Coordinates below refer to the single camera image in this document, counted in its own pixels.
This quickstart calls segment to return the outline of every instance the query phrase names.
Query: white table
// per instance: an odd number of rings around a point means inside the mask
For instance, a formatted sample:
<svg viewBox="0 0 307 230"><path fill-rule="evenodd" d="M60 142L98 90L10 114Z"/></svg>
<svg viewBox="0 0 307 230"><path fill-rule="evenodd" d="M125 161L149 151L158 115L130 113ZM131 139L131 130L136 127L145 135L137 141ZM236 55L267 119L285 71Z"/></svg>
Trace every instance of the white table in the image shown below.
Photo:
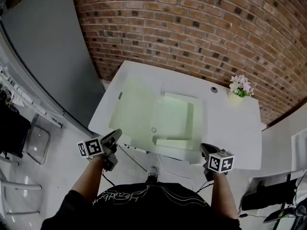
<svg viewBox="0 0 307 230"><path fill-rule="evenodd" d="M234 168L258 170L261 166L261 121L258 101L246 98L239 106L230 105L228 88L179 72L124 61L100 101L89 129L102 136L110 129L109 122L122 86L129 74L139 78L151 91L182 94L203 100L203 135L201 141L235 154ZM120 144L128 140L119 139ZM198 151L157 148L156 153L180 160L201 162Z"/></svg>

